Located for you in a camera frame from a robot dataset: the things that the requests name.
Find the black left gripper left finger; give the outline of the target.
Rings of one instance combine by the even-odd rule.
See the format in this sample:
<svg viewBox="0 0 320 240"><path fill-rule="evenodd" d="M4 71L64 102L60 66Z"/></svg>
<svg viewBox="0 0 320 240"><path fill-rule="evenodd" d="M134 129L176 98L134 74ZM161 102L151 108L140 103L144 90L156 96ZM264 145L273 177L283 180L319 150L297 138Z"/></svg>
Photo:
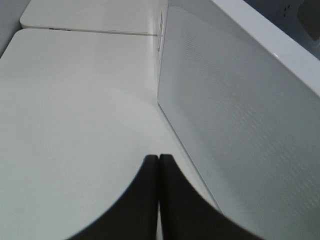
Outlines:
<svg viewBox="0 0 320 240"><path fill-rule="evenodd" d="M71 240L155 240L158 225L158 156L147 155L120 198Z"/></svg>

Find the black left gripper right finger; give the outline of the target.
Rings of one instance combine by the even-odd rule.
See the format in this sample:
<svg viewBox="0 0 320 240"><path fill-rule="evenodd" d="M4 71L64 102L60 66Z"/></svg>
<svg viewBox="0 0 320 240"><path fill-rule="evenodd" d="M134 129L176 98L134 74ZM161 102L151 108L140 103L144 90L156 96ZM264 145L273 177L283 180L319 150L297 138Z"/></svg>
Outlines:
<svg viewBox="0 0 320 240"><path fill-rule="evenodd" d="M170 154L159 158L160 215L165 240L251 240L253 235L212 207Z"/></svg>

